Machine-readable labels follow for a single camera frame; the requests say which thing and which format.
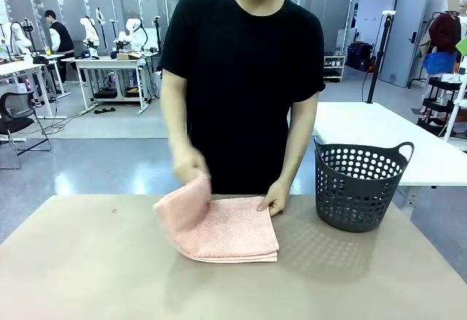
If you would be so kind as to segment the person's left hand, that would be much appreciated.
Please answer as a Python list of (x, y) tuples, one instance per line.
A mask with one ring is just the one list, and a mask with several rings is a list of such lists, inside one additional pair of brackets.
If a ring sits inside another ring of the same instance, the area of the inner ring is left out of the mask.
[(279, 178), (270, 187), (257, 211), (268, 211), (270, 216), (281, 213), (287, 205), (290, 194), (291, 182)]

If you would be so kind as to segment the person's right hand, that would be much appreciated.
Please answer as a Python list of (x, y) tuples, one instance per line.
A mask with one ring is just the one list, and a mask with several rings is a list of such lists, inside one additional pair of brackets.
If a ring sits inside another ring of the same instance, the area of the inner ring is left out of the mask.
[(193, 147), (179, 147), (173, 151), (174, 174), (183, 183), (208, 174), (209, 169), (204, 156)]

